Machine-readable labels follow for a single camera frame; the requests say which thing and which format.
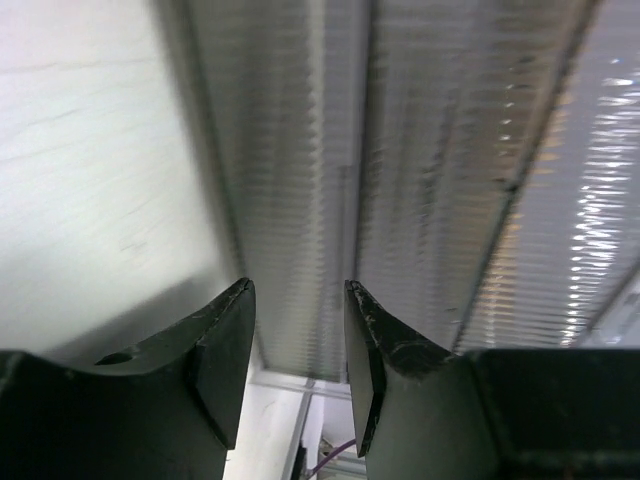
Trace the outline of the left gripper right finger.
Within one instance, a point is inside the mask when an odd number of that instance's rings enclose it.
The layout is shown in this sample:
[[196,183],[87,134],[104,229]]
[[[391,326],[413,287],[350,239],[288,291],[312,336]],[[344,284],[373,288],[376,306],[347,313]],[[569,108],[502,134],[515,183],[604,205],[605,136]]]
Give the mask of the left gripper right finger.
[[347,374],[370,479],[495,479],[499,456],[470,363],[345,283]]

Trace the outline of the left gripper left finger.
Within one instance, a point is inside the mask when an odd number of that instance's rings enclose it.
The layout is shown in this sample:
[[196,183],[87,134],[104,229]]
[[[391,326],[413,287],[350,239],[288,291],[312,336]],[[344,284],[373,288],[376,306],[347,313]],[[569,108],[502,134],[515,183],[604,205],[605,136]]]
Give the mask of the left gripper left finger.
[[235,447],[255,327],[242,278],[90,366],[1,354],[5,479],[219,479]]

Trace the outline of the clear acrylic organizer with lid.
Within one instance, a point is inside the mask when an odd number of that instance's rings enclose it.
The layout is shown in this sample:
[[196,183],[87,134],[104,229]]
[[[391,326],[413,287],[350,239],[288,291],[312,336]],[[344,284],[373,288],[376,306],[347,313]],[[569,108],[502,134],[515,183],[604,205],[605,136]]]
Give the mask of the clear acrylic organizer with lid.
[[262,369],[342,382],[343,285],[437,344],[638,340],[635,1],[171,1]]

